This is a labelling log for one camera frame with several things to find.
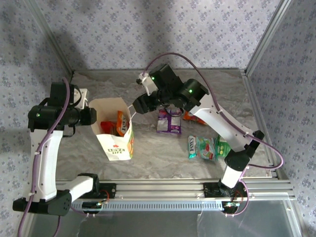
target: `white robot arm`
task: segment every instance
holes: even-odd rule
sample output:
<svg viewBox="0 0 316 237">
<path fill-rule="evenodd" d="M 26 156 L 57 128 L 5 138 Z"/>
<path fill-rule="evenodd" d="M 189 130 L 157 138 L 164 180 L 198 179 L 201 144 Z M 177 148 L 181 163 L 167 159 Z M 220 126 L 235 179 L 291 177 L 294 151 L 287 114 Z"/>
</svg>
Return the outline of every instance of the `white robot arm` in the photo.
<svg viewBox="0 0 316 237">
<path fill-rule="evenodd" d="M 137 83 L 145 87 L 146 94 L 134 101 L 136 112 L 144 114 L 156 110 L 157 106 L 173 104 L 202 119 L 229 143 L 232 149 L 225 158 L 227 165 L 219 181 L 219 188 L 224 196 L 230 196 L 259 142 L 237 132 L 223 119 L 220 112 L 245 134 L 251 134 L 260 140 L 264 134 L 242 125 L 221 106 L 220 111 L 217 111 L 212 96 L 202 84 L 195 79 L 181 82 L 167 64 L 157 66 L 149 74 L 140 74 Z"/>
<path fill-rule="evenodd" d="M 74 200 L 86 193 L 97 195 L 99 192 L 98 176 L 86 173 L 80 174 L 60 190 L 56 189 L 57 154 L 60 141 L 64 136 L 64 127 L 66 125 L 72 127 L 75 132 L 76 126 L 90 125 L 96 121 L 96 111 L 85 106 L 87 90 L 79 89 L 74 85 L 70 85 L 70 89 L 71 99 L 67 110 L 57 127 L 49 134 L 39 153 L 36 152 L 39 144 L 61 112 L 66 96 L 66 93 L 63 93 L 65 84 L 53 83 L 50 98 L 34 106 L 28 114 L 31 154 L 38 156 L 33 164 L 35 172 L 29 176 L 29 184 L 32 180 L 35 181 L 35 191 L 24 193 L 23 198 L 15 200 L 13 210 L 24 211 L 32 196 L 29 212 L 64 216 Z"/>
</svg>

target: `glass panel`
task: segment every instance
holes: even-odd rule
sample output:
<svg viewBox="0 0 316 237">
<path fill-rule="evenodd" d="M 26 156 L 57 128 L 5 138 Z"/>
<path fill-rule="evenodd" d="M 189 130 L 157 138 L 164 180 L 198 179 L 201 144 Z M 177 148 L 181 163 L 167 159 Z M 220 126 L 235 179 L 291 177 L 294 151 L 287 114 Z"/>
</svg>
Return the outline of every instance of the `glass panel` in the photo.
<svg viewBox="0 0 316 237">
<path fill-rule="evenodd" d="M 30 236 L 52 236 L 57 217 L 36 215 Z M 293 236 L 283 201 L 251 201 L 235 217 L 219 211 L 109 212 L 95 218 L 70 211 L 58 237 L 279 237 Z"/>
</svg>

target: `patterned wallpaper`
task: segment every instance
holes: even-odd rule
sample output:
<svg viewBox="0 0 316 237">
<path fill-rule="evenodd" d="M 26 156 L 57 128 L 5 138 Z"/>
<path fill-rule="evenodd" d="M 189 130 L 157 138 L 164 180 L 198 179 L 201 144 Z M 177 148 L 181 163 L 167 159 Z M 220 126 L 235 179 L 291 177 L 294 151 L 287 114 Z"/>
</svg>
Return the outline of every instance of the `patterned wallpaper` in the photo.
<svg viewBox="0 0 316 237">
<path fill-rule="evenodd" d="M 279 0 L 37 2 L 72 68 L 84 70 L 144 68 L 166 51 L 202 68 L 245 68 Z"/>
<path fill-rule="evenodd" d="M 316 2 L 294 0 L 251 80 L 311 236 L 316 236 L 315 68 Z"/>
<path fill-rule="evenodd" d="M 21 213 L 12 202 L 30 188 L 27 114 L 65 75 L 23 1 L 0 9 L 0 236 L 14 236 Z"/>
</svg>

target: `marble floor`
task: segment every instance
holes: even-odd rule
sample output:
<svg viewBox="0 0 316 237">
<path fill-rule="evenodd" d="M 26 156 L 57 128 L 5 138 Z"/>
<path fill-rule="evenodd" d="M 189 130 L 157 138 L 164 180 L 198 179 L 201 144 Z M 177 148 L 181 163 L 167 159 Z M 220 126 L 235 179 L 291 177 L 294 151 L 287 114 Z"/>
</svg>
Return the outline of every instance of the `marble floor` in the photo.
<svg viewBox="0 0 316 237">
<path fill-rule="evenodd" d="M 200 80 L 193 70 L 175 70 L 182 80 Z M 76 73 L 72 83 L 90 92 L 95 98 L 122 97 L 127 105 L 145 93 L 135 81 L 140 72 L 135 70 L 91 71 Z M 232 116 L 247 127 L 256 130 L 257 125 L 241 74 L 238 70 L 202 70 L 217 95 L 218 102 Z M 109 161 L 90 126 L 77 128 L 72 138 L 63 138 L 57 162 L 56 179 L 74 179 L 79 173 L 96 173 L 100 179 L 158 179 L 158 178 L 220 178 L 225 168 L 223 158 L 208 161 L 188 159 L 189 135 L 215 137 L 210 127 L 193 121 L 182 120 L 182 135 L 156 133 L 158 112 L 133 118 L 134 156 L 127 161 Z M 268 165 L 262 145 L 251 163 Z M 251 167 L 245 174 L 250 177 L 266 177 L 264 169 Z"/>
</svg>

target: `white paper bag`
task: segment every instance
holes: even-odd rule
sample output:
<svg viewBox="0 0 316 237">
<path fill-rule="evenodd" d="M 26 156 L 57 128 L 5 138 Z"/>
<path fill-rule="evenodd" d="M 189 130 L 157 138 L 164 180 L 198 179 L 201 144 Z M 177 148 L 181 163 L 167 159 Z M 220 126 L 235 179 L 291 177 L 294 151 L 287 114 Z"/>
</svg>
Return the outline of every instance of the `white paper bag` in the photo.
<svg viewBox="0 0 316 237">
<path fill-rule="evenodd" d="M 133 156 L 134 133 L 129 109 L 122 98 L 94 99 L 89 103 L 89 107 L 97 111 L 97 121 L 91 125 L 94 134 L 97 136 L 105 154 L 109 160 L 128 160 Z M 118 111 L 122 111 L 129 128 L 124 137 L 104 134 L 101 122 L 116 122 Z"/>
</svg>

